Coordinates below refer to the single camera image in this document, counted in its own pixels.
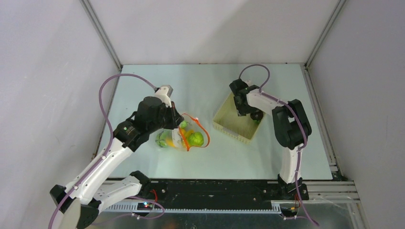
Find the green watermelon toy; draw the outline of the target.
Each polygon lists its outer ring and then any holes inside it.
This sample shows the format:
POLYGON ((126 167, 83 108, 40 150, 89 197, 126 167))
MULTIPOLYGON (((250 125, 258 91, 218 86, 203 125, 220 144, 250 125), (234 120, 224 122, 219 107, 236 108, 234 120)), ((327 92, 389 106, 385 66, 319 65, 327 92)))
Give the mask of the green watermelon toy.
POLYGON ((159 147, 162 148, 173 147, 171 130, 163 130, 162 132, 157 134, 155 142, 159 147))

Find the dark mangosteen toy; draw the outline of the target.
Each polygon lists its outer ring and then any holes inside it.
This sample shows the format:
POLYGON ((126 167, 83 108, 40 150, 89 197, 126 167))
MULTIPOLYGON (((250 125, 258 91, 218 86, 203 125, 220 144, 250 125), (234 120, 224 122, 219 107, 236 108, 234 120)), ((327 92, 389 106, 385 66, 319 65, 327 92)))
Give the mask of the dark mangosteen toy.
POLYGON ((250 114, 250 118, 255 121, 260 123, 261 120, 263 119, 264 113, 262 111, 255 111, 250 114))

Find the green bitter gourd toy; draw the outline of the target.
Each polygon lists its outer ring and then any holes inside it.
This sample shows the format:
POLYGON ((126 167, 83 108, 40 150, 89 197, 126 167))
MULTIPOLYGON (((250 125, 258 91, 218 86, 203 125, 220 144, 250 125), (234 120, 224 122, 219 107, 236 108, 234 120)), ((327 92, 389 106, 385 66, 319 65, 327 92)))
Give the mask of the green bitter gourd toy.
POLYGON ((187 121, 182 121, 179 125, 180 128, 185 129, 188 126, 188 122, 187 121))

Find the clear zip top bag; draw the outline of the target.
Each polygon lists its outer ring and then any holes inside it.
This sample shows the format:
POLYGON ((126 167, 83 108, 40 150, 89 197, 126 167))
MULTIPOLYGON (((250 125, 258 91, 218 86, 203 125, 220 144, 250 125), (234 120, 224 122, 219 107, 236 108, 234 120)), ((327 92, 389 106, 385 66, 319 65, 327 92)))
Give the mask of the clear zip top bag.
POLYGON ((155 137, 155 143, 161 148, 173 147, 182 151, 195 148, 206 148, 210 136, 197 117, 183 113, 184 120, 173 130, 163 129, 155 137))

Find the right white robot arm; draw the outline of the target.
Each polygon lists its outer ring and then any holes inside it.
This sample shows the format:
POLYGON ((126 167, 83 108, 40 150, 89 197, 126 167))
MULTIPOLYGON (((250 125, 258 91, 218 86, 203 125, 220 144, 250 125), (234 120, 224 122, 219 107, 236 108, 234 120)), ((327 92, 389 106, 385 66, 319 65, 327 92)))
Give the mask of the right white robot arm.
POLYGON ((253 120, 261 120, 264 114, 272 116, 276 140, 283 147, 277 191, 281 198, 291 199, 302 182, 302 151, 312 133, 302 102, 298 99, 284 102, 242 79, 232 81, 229 87, 238 116, 250 115, 253 120))

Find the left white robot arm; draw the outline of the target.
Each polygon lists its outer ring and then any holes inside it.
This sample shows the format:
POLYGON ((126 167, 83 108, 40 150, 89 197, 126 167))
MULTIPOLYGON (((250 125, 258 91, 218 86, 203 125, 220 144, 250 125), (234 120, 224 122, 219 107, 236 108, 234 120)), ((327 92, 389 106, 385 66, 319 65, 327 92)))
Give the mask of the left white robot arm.
POLYGON ((55 185, 50 190, 56 211, 64 214, 59 227, 85 229, 102 211, 117 202, 134 196, 147 198, 151 192, 150 179, 140 171, 130 173, 111 186, 103 186, 103 183, 152 133, 177 129, 183 120, 169 97, 145 97, 129 118, 111 130, 107 146, 72 182, 55 185))

